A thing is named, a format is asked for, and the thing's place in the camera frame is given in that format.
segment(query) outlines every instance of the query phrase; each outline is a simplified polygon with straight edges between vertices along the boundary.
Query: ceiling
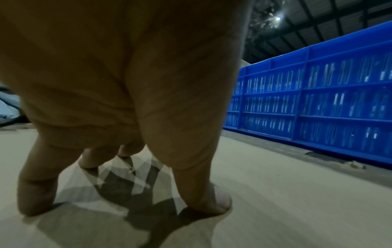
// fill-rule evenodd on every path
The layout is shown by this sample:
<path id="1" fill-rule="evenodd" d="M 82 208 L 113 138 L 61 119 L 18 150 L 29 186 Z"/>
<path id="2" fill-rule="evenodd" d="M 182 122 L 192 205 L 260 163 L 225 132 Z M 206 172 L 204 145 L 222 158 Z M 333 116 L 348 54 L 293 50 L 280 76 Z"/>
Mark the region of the ceiling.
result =
<path id="1" fill-rule="evenodd" d="M 256 0 L 243 59 L 256 63 L 392 20 L 392 0 Z"/>

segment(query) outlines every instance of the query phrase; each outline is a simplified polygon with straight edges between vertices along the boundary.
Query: blue crate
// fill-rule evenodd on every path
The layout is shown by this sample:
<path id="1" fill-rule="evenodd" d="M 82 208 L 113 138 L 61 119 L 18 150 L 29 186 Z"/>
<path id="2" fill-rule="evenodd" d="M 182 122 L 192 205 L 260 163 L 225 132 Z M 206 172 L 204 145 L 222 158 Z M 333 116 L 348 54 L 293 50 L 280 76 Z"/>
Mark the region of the blue crate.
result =
<path id="1" fill-rule="evenodd" d="M 392 164 L 392 22 L 242 68 L 224 128 Z"/>

